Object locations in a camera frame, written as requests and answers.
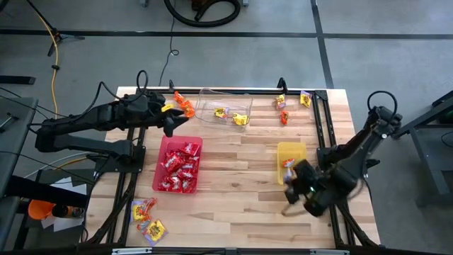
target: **red plastic basket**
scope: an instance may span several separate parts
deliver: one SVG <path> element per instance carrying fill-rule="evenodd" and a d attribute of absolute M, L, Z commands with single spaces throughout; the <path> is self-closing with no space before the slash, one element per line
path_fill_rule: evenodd
<path fill-rule="evenodd" d="M 201 162 L 201 150 L 203 148 L 203 139 L 201 137 L 186 137 L 186 136 L 173 136 L 173 137 L 166 137 L 165 135 L 162 137 L 161 142 L 161 149 L 159 150 L 159 157 L 157 158 L 157 165 L 156 165 L 156 172 L 154 173 L 154 180 L 153 180 L 153 189 L 155 191 L 159 190 L 159 183 L 161 182 L 162 178 L 168 174 L 167 170 L 162 166 L 161 162 L 165 160 L 165 153 L 170 152 L 172 150 L 177 150 L 179 148 L 184 147 L 185 142 L 192 142 L 200 146 L 196 157 L 200 157 Z M 197 171 L 195 174 L 195 188 L 190 193 L 179 193 L 174 191 L 160 191 L 160 192 L 171 192 L 171 193 L 178 193 L 178 194 L 191 194 L 195 193 L 197 190 L 198 184 L 198 173 L 200 170 L 200 164 L 197 166 Z"/>

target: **paper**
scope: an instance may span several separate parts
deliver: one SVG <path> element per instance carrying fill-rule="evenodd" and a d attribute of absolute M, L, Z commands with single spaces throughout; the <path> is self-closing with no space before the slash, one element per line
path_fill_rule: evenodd
<path fill-rule="evenodd" d="M 63 188 L 68 191 L 77 192 L 80 194 L 86 195 L 86 184 L 72 186 L 72 179 L 71 177 L 63 178 L 56 183 L 52 184 L 51 186 L 57 188 Z M 49 227 L 50 225 L 54 225 L 54 232 L 65 230 L 71 227 L 79 226 L 84 222 L 84 219 L 67 219 L 67 218 L 58 218 L 49 216 L 44 220 L 41 220 L 41 225 L 43 228 Z"/>

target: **transparent bowl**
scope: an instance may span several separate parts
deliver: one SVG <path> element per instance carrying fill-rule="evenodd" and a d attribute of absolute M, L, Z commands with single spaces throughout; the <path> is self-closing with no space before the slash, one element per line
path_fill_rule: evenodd
<path fill-rule="evenodd" d="M 195 117 L 202 121 L 202 126 L 244 132 L 250 122 L 250 113 L 253 98 L 249 94 L 234 95 L 212 91 L 204 88 L 200 90 L 195 109 Z M 215 108 L 229 108 L 227 118 L 219 118 L 214 114 Z M 233 114 L 247 115 L 247 125 L 237 125 L 233 122 Z"/>

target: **wooden tabletop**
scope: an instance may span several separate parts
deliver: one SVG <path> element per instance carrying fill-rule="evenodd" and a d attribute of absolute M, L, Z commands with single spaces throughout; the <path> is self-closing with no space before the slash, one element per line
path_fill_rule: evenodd
<path fill-rule="evenodd" d="M 135 87 L 120 87 L 118 95 L 133 94 Z M 333 127 L 338 144 L 354 134 L 345 90 L 327 90 Z M 186 96 L 193 105 L 197 96 Z M 168 95 L 167 103 L 173 102 Z M 169 234 L 160 247 L 250 247 L 250 248 L 333 248 L 333 234 L 328 212 L 316 218 L 311 215 L 283 217 L 280 211 L 287 204 L 284 186 L 277 183 L 276 152 L 278 142 L 304 142 L 307 158 L 316 164 L 316 135 L 313 109 L 300 105 L 298 96 L 287 96 L 287 126 L 280 124 L 274 96 L 253 96 L 251 119 L 245 132 L 232 132 L 201 126 L 201 120 L 190 119 L 174 135 L 203 138 L 202 161 L 197 193 L 194 195 L 160 193 L 151 185 L 162 129 L 150 127 L 145 135 L 147 147 L 143 172 L 139 175 L 135 200 L 157 198 L 151 210 L 153 219 L 160 219 Z M 323 106 L 320 103 L 324 134 Z M 107 141 L 126 139 L 127 132 L 113 130 Z M 110 214 L 118 174 L 107 173 L 93 189 L 87 211 L 86 228 L 90 235 Z M 349 202 L 352 216 L 371 240 L 379 243 L 376 223 L 368 190 Z M 303 209 L 302 204 L 296 209 Z M 120 234 L 123 213 L 118 218 L 115 240 Z M 340 228 L 345 240 L 342 217 Z M 142 234 L 131 224 L 127 245 L 149 246 Z"/>

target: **gray floor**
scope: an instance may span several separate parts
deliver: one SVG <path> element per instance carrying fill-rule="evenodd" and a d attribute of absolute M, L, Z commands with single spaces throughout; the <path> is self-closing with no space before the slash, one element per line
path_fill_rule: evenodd
<path fill-rule="evenodd" d="M 178 10 L 192 16 L 189 4 Z M 250 0 L 233 23 L 208 31 L 315 32 L 309 0 Z M 453 33 L 453 3 L 448 0 L 318 0 L 325 33 Z M 160 0 L 148 8 L 138 1 L 36 1 L 46 17 L 60 29 L 169 31 L 171 16 Z M 231 10 L 217 4 L 207 13 L 216 17 Z M 0 13 L 0 28 L 43 29 L 24 1 L 11 1 Z M 199 31 L 178 22 L 175 31 Z M 169 38 L 97 38 L 65 42 L 60 49 L 56 94 L 60 113 L 77 113 L 89 102 L 99 81 L 110 88 L 134 86 L 136 73 L 145 69 L 151 84 L 159 75 L 168 52 Z M 53 57 L 46 57 L 47 36 L 0 35 L 2 74 L 32 75 L 33 86 L 1 85 L 22 96 L 36 96 L 52 108 L 50 79 Z M 172 79 L 184 86 L 274 87 L 284 77 L 291 87 L 325 88 L 316 39 L 309 38 L 174 38 L 180 50 L 172 56 L 164 85 Z M 333 83 L 346 89 L 356 130 L 365 121 L 367 96 L 386 89 L 398 98 L 398 111 L 407 123 L 437 98 L 452 90 L 453 40 L 326 40 Z M 111 100 L 102 93 L 99 103 Z M 375 103 L 388 103 L 376 97 Z M 42 120 L 37 115 L 36 121 Z M 102 132 L 81 135 L 102 139 Z M 73 152 L 41 154 L 29 134 L 23 153 L 52 161 Z M 413 199 L 426 186 L 423 169 L 409 137 L 387 140 L 376 151 L 382 163 L 369 175 L 374 212 L 382 244 L 396 249 L 453 253 L 453 210 L 419 209 Z M 22 159 L 16 175 L 39 167 Z M 46 242 L 38 237 L 30 246 Z"/>

